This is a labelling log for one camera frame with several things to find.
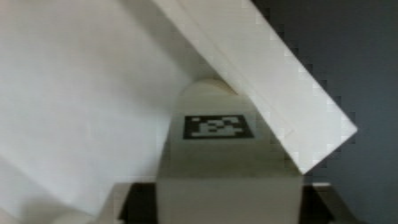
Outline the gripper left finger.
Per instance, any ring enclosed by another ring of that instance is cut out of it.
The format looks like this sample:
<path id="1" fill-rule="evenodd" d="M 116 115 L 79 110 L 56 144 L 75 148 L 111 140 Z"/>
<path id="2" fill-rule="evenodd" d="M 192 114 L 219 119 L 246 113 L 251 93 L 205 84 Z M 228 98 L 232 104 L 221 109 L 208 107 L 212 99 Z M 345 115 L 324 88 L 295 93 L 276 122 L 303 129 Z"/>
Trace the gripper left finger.
<path id="1" fill-rule="evenodd" d="M 153 182 L 114 185 L 96 224 L 159 224 Z"/>

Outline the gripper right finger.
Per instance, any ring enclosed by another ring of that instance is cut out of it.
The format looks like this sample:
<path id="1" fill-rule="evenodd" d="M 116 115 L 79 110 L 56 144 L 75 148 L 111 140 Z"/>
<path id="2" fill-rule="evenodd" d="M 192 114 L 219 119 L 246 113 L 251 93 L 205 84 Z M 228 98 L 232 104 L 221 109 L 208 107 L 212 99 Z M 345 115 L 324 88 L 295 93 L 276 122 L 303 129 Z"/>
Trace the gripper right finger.
<path id="1" fill-rule="evenodd" d="M 359 219 L 329 183 L 304 186 L 301 224 L 359 224 Z"/>

